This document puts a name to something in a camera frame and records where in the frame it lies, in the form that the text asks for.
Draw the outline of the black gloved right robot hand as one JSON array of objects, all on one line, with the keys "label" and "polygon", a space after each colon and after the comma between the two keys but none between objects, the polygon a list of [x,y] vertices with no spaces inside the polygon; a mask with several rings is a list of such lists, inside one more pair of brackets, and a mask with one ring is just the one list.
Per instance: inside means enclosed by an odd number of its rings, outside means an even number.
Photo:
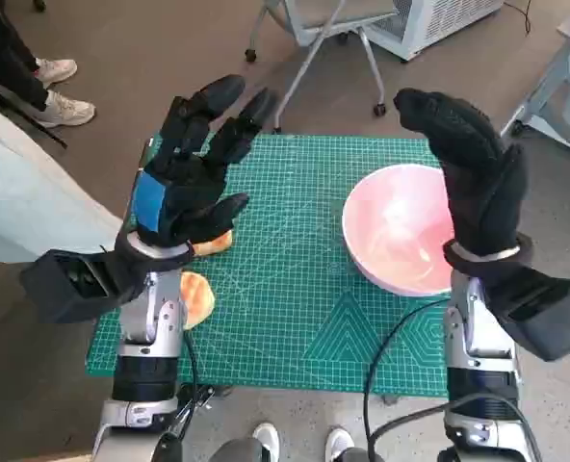
[{"label": "black gloved right robot hand", "polygon": [[405,88],[393,102],[401,126],[427,138],[443,169],[455,241],[479,257],[520,246],[522,146],[505,146],[487,115],[464,99]]}]

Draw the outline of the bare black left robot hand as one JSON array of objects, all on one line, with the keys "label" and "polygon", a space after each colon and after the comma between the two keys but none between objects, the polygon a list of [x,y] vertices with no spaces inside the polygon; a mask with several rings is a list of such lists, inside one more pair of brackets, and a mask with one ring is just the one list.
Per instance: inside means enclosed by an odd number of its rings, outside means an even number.
[{"label": "bare black left robot hand", "polygon": [[229,74],[189,98],[173,98],[159,131],[161,143],[132,192],[130,211],[144,243],[162,248],[200,244],[232,229],[248,196],[222,194],[227,170],[250,152],[277,102],[273,91],[262,89],[211,135],[211,123],[236,102],[245,85],[242,76]]}]

